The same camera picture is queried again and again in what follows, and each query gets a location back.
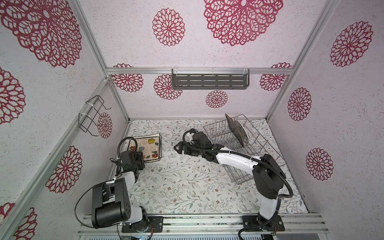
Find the dark square floral plate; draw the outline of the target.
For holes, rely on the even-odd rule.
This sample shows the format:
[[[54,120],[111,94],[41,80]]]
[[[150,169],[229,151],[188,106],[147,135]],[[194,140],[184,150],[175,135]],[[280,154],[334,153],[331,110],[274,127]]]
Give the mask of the dark square floral plate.
[[[135,137],[137,147],[133,140],[128,141],[127,150],[137,150],[143,154],[144,163],[154,163],[162,158],[162,138],[160,134]]]

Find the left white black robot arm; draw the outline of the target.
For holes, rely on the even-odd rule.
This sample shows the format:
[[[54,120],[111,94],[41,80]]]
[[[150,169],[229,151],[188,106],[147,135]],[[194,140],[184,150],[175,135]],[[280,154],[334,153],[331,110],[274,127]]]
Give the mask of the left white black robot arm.
[[[128,193],[145,168],[143,153],[127,150],[118,158],[116,177],[92,188],[92,226],[100,229],[123,223],[132,231],[144,232],[150,225],[146,210],[133,206]]]

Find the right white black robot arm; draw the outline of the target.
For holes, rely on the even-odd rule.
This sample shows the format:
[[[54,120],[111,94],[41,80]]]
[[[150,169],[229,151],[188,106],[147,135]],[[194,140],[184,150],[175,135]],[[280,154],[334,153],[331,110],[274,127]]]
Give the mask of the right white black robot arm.
[[[223,145],[213,144],[204,132],[196,129],[186,131],[174,150],[180,155],[201,156],[211,163],[231,166],[253,176],[262,196],[259,217],[263,221],[276,218],[282,198],[293,196],[284,172],[271,155],[251,157],[233,151]]]

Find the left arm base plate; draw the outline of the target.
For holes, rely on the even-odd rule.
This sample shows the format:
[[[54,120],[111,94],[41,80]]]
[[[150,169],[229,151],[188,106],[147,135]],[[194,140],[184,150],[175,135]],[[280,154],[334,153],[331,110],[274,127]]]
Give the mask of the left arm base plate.
[[[149,216],[144,217],[137,223],[124,223],[122,226],[122,233],[161,233],[163,231],[163,226],[163,216]]]

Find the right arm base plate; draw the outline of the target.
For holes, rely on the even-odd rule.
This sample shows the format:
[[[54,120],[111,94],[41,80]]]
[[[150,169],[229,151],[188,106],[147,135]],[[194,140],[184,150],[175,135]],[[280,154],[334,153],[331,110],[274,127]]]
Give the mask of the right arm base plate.
[[[280,215],[272,220],[266,220],[258,215],[242,216],[242,221],[246,232],[283,232],[286,230]]]

